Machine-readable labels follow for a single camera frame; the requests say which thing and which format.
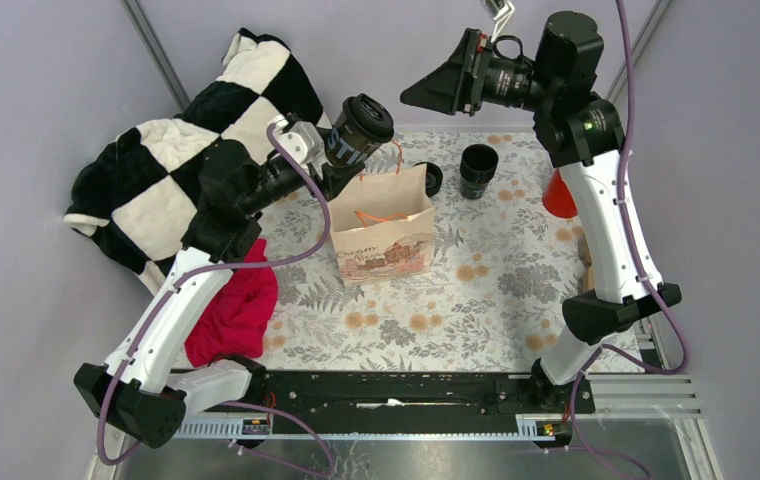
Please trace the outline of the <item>peach paper bag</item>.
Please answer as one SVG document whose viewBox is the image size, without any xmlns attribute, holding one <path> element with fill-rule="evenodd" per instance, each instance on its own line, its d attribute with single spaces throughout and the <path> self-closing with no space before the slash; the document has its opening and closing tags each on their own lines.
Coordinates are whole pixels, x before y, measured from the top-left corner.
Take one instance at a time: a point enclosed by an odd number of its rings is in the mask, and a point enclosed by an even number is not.
<svg viewBox="0 0 760 480">
<path fill-rule="evenodd" d="M 426 193 L 427 167 L 359 174 L 329 202 L 330 238 L 347 287 L 427 272 L 435 253 L 436 210 Z"/>
</svg>

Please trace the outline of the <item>black cup lid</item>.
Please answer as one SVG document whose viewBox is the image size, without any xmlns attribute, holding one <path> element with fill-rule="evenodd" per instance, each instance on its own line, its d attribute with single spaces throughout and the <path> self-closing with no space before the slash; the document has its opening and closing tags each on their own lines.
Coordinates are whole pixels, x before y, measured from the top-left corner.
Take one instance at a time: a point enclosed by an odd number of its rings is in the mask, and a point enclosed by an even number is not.
<svg viewBox="0 0 760 480">
<path fill-rule="evenodd" d="M 345 131 L 360 139 L 383 144 L 394 136 L 394 121 L 390 112 L 365 93 L 346 98 L 342 113 Z"/>
</svg>

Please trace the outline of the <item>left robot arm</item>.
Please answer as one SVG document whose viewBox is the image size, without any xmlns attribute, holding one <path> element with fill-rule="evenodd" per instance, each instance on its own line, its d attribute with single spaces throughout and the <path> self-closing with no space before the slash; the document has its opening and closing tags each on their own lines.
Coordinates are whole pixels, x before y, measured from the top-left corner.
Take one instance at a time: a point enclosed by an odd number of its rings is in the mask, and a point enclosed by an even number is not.
<svg viewBox="0 0 760 480">
<path fill-rule="evenodd" d="M 175 375 L 174 358 L 210 302 L 240 270 L 275 267 L 247 257 L 261 234 L 258 220 L 276 200 L 306 187 L 319 202 L 322 235 L 332 227 L 328 203 L 365 168 L 363 160 L 328 155 L 322 143 L 278 134 L 274 153 L 259 164 L 237 141 L 222 140 L 205 152 L 199 181 L 202 205 L 193 217 L 168 277 L 130 334 L 101 365 L 84 363 L 74 385 L 98 420 L 101 460 L 108 427 L 158 448 L 185 418 L 233 402 L 252 411 L 265 401 L 261 365 L 236 354 Z"/>
</svg>

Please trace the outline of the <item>black coffee cup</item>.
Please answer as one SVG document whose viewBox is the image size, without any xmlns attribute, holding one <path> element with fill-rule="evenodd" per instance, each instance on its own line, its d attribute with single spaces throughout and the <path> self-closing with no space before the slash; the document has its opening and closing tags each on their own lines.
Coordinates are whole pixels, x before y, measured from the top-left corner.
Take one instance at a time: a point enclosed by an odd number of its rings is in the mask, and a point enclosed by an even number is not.
<svg viewBox="0 0 760 480">
<path fill-rule="evenodd" d="M 358 124 L 340 118 L 321 134 L 325 156 L 334 166 L 364 163 L 386 140 L 372 136 Z"/>
</svg>

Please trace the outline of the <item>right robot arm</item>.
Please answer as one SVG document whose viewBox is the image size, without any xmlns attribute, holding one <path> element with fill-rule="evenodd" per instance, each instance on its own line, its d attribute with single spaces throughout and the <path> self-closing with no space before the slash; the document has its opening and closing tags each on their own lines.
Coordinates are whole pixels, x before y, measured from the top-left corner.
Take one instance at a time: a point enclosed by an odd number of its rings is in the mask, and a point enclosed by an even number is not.
<svg viewBox="0 0 760 480">
<path fill-rule="evenodd" d="M 607 338 L 682 299 L 650 257 L 627 178 L 630 156 L 615 106 L 593 89 L 604 50 L 597 23 L 551 14 L 534 58 L 507 57 L 500 30 L 467 29 L 450 57 L 405 89 L 402 103 L 446 115 L 483 104 L 530 111 L 537 140 L 567 187 L 584 228 L 594 287 L 564 301 L 564 329 L 532 367 L 525 401 L 545 412 L 568 405 Z"/>
</svg>

